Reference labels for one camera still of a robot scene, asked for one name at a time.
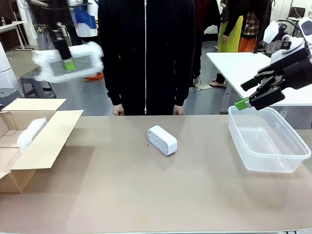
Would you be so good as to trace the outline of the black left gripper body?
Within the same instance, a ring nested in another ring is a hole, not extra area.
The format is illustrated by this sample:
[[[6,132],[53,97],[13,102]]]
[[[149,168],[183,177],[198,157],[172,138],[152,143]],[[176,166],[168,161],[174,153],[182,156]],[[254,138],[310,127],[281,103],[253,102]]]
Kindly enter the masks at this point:
[[[71,53],[63,33],[59,30],[52,31],[52,42],[54,47],[59,51],[62,60],[71,58]]]

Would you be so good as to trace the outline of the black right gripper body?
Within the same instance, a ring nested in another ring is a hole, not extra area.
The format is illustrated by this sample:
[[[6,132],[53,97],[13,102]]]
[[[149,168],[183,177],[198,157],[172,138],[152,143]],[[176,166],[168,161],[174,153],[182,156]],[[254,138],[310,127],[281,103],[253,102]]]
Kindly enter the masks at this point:
[[[271,56],[270,67],[281,75],[281,90],[298,90],[312,83],[311,54],[305,47],[283,54],[281,50]]]

